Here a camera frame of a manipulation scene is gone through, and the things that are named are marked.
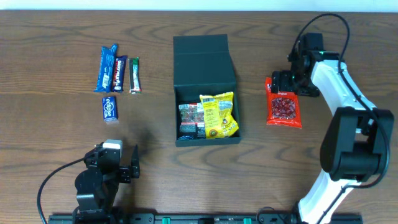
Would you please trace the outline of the red candy bag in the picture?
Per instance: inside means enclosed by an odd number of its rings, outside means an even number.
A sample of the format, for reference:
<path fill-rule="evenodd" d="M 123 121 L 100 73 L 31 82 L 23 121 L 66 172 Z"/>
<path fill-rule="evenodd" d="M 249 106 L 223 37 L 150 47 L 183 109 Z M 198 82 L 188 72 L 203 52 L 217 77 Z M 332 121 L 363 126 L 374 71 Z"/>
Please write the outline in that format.
<path fill-rule="evenodd" d="M 265 81 L 267 93 L 267 125 L 302 128 L 300 107 L 297 95 L 292 92 L 271 92 L 272 78 Z"/>

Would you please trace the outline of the dark green box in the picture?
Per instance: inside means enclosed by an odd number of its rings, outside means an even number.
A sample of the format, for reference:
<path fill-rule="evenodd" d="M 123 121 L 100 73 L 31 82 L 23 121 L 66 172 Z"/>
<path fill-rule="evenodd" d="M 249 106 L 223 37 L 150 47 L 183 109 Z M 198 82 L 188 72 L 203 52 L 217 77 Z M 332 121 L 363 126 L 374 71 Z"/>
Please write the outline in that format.
<path fill-rule="evenodd" d="M 174 94 L 177 147 L 238 144 L 242 140 L 240 130 L 223 139 L 181 139 L 179 105 L 197 103 L 200 95 L 218 95 L 232 91 L 232 116 L 240 123 L 237 80 L 233 61 L 229 54 L 228 36 L 191 35 L 173 37 L 174 46 Z"/>

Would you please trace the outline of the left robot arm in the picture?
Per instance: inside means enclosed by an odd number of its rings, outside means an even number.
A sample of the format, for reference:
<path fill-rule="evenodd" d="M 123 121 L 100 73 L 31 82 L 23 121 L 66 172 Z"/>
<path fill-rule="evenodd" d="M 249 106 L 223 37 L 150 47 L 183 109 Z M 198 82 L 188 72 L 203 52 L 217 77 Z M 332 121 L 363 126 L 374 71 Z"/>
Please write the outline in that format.
<path fill-rule="evenodd" d="M 130 164 L 122 166 L 122 147 L 121 142 L 102 142 L 85 154 L 86 170 L 75 179 L 78 207 L 72 212 L 73 223 L 129 223 L 129 217 L 113 204 L 120 183 L 139 178 L 139 154 L 134 146 Z"/>

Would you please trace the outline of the black clear candy bag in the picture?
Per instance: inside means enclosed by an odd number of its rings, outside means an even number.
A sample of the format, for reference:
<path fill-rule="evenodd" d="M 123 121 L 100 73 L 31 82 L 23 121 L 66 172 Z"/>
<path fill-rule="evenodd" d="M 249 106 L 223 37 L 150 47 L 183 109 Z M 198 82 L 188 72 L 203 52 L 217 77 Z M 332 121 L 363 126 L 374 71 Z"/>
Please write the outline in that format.
<path fill-rule="evenodd" d="M 201 103 L 189 103 L 178 106 L 181 124 L 179 140 L 205 139 L 204 110 Z"/>

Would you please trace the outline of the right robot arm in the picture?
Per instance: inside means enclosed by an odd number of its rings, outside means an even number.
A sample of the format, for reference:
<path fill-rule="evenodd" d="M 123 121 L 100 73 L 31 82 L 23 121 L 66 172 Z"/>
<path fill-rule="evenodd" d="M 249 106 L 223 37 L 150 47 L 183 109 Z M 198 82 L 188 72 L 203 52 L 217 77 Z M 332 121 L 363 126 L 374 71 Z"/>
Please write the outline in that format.
<path fill-rule="evenodd" d="M 354 189 L 368 189 L 385 176 L 394 116 L 371 103 L 350 77 L 342 56 L 320 48 L 293 50 L 290 70 L 274 71 L 272 93 L 322 95 L 332 120 L 320 148 L 321 172 L 295 206 L 292 223 L 331 223 Z"/>

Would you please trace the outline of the yellow candy bag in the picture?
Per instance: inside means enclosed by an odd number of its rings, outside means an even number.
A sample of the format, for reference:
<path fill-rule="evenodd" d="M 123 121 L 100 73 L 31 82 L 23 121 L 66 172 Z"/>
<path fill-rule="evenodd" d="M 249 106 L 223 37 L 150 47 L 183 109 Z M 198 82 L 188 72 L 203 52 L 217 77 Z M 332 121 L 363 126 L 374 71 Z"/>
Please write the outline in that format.
<path fill-rule="evenodd" d="M 220 139 L 232 136 L 238 129 L 233 118 L 232 91 L 219 95 L 200 95 L 207 139 Z"/>

